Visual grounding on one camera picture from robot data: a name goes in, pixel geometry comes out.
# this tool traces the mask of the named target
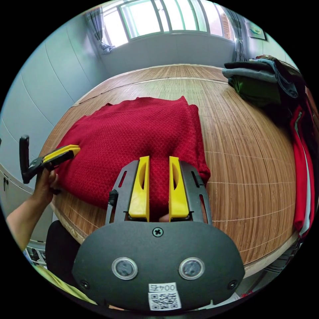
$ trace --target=bamboo mat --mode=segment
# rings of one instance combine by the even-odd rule
[[[294,232],[294,154],[287,134],[261,110],[243,101],[223,79],[217,68],[173,65],[106,80],[66,112],[41,155],[54,150],[75,121],[107,102],[185,96],[199,108],[211,170],[207,191],[214,226],[233,239],[244,264],[252,263],[281,247]],[[55,196],[53,206],[79,243],[104,225],[106,210],[71,194]]]

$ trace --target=black cloth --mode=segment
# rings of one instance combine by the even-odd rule
[[[80,244],[57,220],[48,230],[46,241],[47,268],[65,283],[80,290],[72,276],[72,267]]]
[[[263,107],[263,111],[276,126],[283,127],[290,131],[289,123],[291,121],[291,111],[288,108],[272,103]]]
[[[269,64],[263,62],[229,62],[225,63],[224,66],[225,69],[237,69],[242,67],[255,71],[268,71],[270,73],[274,73],[272,67]]]
[[[296,90],[298,92],[298,97],[301,99],[305,98],[306,94],[306,82],[304,81],[301,74],[291,74],[287,68],[277,59],[273,59],[275,62],[276,68],[279,73],[288,81],[294,83]]]
[[[277,58],[275,58],[274,56],[259,56],[257,57],[256,59],[266,59],[266,60],[271,60],[271,61],[274,61],[275,64],[276,64],[276,67],[278,69],[278,71],[280,72],[280,74],[282,76],[284,76],[285,78],[289,79],[290,77],[287,76],[287,73],[286,71],[291,74],[291,75],[296,75],[298,77],[300,77],[300,79],[302,81],[304,81],[303,79],[303,76],[301,75],[301,73],[296,69],[294,68],[293,66],[289,65],[288,63],[286,62],[283,62],[283,61],[279,61]]]

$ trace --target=yellow fabric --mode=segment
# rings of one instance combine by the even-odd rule
[[[52,272],[45,269],[42,266],[33,266],[37,272],[44,277],[46,280],[48,280],[53,285],[57,286],[58,288],[64,290],[65,292],[71,294],[74,297],[77,297],[79,299],[82,299],[84,301],[93,303],[96,305],[96,302],[89,299],[83,292],[81,292],[79,289],[68,285],[67,283],[63,282],[61,279],[59,279],[57,276],[55,276]]]

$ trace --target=qr code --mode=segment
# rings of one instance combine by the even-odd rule
[[[152,310],[169,310],[179,308],[177,292],[151,293],[150,306]]]

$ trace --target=stack of clothes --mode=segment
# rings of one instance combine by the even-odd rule
[[[223,75],[242,99],[262,108],[293,140],[296,163],[294,225],[304,237],[319,202],[319,120],[300,72],[272,56],[226,63]]]

